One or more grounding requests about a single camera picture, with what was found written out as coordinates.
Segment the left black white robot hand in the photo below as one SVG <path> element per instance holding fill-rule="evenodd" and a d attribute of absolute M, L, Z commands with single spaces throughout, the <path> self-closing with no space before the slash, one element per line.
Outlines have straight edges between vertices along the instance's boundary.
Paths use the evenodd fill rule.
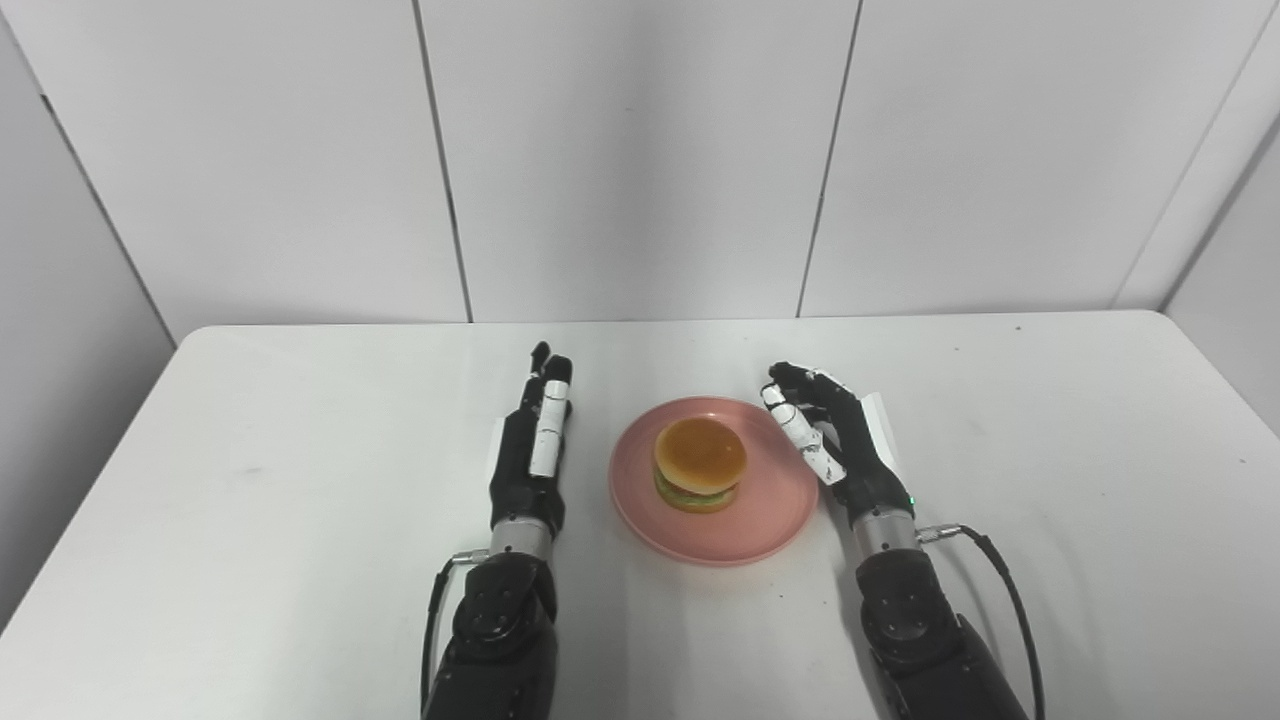
<path fill-rule="evenodd" d="M 545 341 L 535 345 L 518 405 L 500 425 L 489 483 L 493 528 L 531 519 L 541 523 L 552 539 L 561 533 L 566 515 L 561 461 L 573 414 L 572 375 L 570 357 L 553 354 Z"/>

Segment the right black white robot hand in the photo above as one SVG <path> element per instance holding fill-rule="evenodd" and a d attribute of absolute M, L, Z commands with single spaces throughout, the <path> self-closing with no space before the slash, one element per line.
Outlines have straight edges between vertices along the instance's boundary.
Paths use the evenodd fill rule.
<path fill-rule="evenodd" d="M 887 421 L 872 396 L 859 398 L 831 374 L 781 361 L 760 397 L 803 461 L 850 521 L 890 510 L 915 516 L 896 470 Z"/>

